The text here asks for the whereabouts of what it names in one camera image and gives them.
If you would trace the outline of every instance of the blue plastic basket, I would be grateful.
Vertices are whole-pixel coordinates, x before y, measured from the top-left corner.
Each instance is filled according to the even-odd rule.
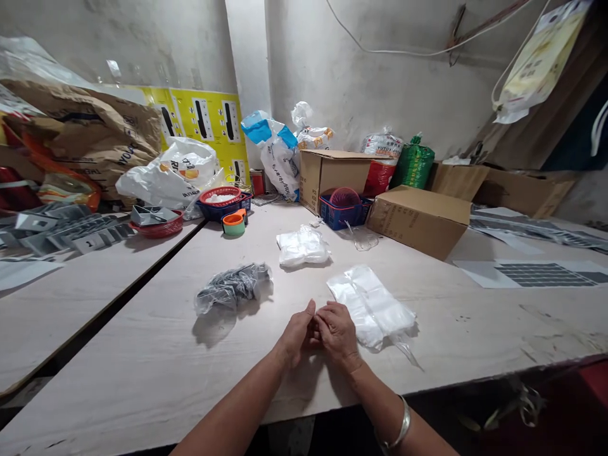
[[[205,216],[205,220],[211,222],[221,222],[224,215],[237,212],[239,209],[245,209],[247,212],[251,210],[251,198],[253,195],[247,192],[241,192],[241,199],[224,207],[214,207],[197,201],[196,204],[201,208],[201,212]]]
[[[369,208],[373,204],[371,199],[361,198],[361,204],[341,208],[331,204],[330,197],[331,195],[321,196],[321,218],[332,230],[347,228],[346,222],[352,227],[365,223]]]

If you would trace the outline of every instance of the green bag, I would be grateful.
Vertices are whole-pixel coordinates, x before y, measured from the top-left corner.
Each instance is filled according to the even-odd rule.
[[[418,133],[409,144],[404,145],[389,188],[407,185],[424,189],[435,160],[435,152],[421,146],[421,138],[422,133]]]

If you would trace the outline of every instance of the silver bangle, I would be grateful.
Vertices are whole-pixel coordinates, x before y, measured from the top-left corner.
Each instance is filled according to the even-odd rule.
[[[403,396],[399,396],[403,401],[403,422],[401,423],[401,431],[399,431],[399,437],[397,440],[389,444],[388,442],[380,442],[380,444],[387,450],[391,450],[401,443],[407,431],[410,429],[410,406],[407,405],[405,398]]]

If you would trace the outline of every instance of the white tabletop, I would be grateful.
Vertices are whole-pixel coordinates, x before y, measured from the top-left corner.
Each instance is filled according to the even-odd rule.
[[[86,255],[60,254],[62,269],[2,292],[0,396],[19,388],[197,225],[187,222],[179,234],[166,239],[136,235]]]
[[[268,205],[255,209],[239,239],[223,239],[217,224],[202,228],[0,432],[0,455],[109,456],[178,442],[272,348],[291,314],[310,298],[330,300],[328,278],[360,263],[418,315],[412,350],[424,370],[395,347],[361,349],[397,393],[608,352],[606,288],[483,289],[456,267],[388,238],[358,252],[324,225],[333,263],[281,270],[276,234],[312,219],[300,206]],[[608,266],[598,253],[531,242],[547,252],[534,259]],[[471,230],[453,255],[524,257]],[[233,319],[197,320],[197,291],[212,275],[249,262],[272,267],[274,294]],[[313,355],[284,380],[264,421],[353,403],[344,379],[322,354]]]

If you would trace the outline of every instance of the small basket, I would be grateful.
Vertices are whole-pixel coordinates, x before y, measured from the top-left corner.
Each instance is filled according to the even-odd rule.
[[[252,197],[253,195],[251,193],[241,191],[240,199],[237,202],[231,203],[224,207],[217,207],[208,203],[202,203],[200,199],[196,202],[196,204],[201,208],[201,212],[203,213],[205,220],[209,220],[210,222],[221,222],[224,215],[237,212],[239,209],[245,209],[247,212],[249,212],[251,210]]]
[[[229,199],[228,201],[223,201],[221,203],[205,203],[208,198],[211,198],[214,194],[216,195],[230,195],[233,196],[233,199]],[[239,201],[239,197],[241,196],[241,189],[236,187],[218,187],[216,189],[211,189],[206,191],[205,193],[199,195],[198,200],[201,204],[212,206],[212,207],[224,207],[227,205],[231,205],[235,202]]]
[[[173,212],[178,214],[178,217],[164,224],[140,227],[133,222],[129,222],[129,226],[148,239],[167,238],[179,233],[184,227],[184,212],[180,210],[173,210]]]
[[[373,201],[361,198],[361,204],[351,207],[336,207],[329,202],[331,195],[321,196],[321,218],[332,230],[347,228],[346,222],[352,227],[363,225]]]

